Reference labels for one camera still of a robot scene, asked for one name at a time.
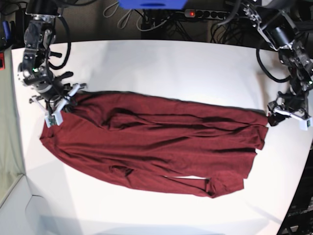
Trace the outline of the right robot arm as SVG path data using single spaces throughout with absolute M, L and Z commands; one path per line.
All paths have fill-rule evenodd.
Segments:
M 73 76 L 70 71 L 59 76 L 53 74 L 67 64 L 71 51 L 69 26 L 62 16 L 63 10 L 77 5 L 75 0 L 31 0 L 26 8 L 26 14 L 32 19 L 24 33 L 25 48 L 18 73 L 22 83 L 38 93 L 29 102 L 40 104 L 41 100 L 45 101 L 43 111 L 48 125 L 59 125 L 63 121 L 62 110 L 69 111 L 76 106 L 74 95 L 87 86 L 85 83 L 63 84 L 63 79 Z M 62 57 L 50 49 L 56 38 L 56 19 L 61 21 L 67 36 L 67 51 L 59 66 L 49 61 L 50 57 Z

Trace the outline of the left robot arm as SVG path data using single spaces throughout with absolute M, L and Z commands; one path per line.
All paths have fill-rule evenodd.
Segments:
M 256 48 L 256 58 L 262 71 L 276 83 L 289 83 L 289 90 L 278 92 L 277 98 L 268 104 L 268 122 L 276 126 L 287 118 L 298 120 L 300 129 L 308 130 L 313 125 L 309 115 L 308 95 L 313 89 L 313 63 L 302 42 L 297 37 L 299 31 L 285 12 L 284 5 L 274 0 L 266 6 L 258 6 L 252 0 L 237 0 L 232 11 L 223 17 L 217 26 L 228 24 L 237 14 L 251 21 L 252 26 L 262 37 Z M 289 76 L 284 79 L 274 77 L 260 58 L 262 44 L 268 45 L 278 53 L 282 65 Z

